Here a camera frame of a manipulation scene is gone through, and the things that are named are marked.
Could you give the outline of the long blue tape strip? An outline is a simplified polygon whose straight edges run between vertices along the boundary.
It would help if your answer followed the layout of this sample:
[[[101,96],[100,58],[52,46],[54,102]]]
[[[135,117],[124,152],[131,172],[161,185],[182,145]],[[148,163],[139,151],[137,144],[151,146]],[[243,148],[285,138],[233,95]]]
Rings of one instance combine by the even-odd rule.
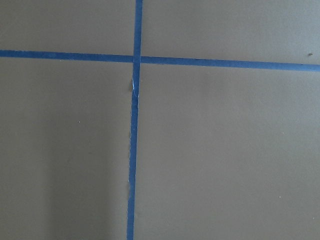
[[[143,1],[135,2],[126,238],[134,239]]]

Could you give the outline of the crossing blue tape strip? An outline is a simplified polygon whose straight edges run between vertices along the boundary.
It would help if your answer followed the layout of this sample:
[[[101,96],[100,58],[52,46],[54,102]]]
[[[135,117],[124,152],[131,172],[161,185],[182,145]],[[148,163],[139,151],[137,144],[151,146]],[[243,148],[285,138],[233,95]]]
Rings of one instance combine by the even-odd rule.
[[[3,50],[3,49],[0,51],[0,56],[2,58],[28,58],[28,59],[50,59],[50,60],[116,62],[116,63],[133,63],[135,59],[134,56],[132,55],[30,51],[30,50]],[[318,64],[304,64],[304,63],[178,58],[178,57],[159,57],[159,56],[140,56],[137,59],[141,64],[155,64],[155,65],[158,64],[158,65],[179,65],[179,66],[201,66],[201,67],[263,69],[263,70],[282,70],[282,71],[300,71],[300,72],[319,72],[320,71],[320,66]]]

